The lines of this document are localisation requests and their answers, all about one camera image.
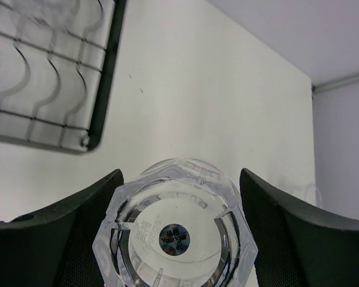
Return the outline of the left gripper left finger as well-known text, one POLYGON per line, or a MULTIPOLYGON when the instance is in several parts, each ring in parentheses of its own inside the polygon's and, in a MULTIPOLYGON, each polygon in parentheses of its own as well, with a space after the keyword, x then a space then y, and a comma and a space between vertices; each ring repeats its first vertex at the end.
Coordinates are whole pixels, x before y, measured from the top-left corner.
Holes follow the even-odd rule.
POLYGON ((123 183, 116 169, 47 207, 0 221, 0 286, 103 286, 92 244, 123 183))

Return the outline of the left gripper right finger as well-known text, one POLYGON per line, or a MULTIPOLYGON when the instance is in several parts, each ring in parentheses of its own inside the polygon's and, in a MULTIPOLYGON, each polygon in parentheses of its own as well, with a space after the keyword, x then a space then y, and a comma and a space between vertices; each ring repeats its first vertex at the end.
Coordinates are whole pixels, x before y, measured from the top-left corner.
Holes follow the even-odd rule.
POLYGON ((242 169, 259 286, 359 286, 359 220, 313 206, 242 169))

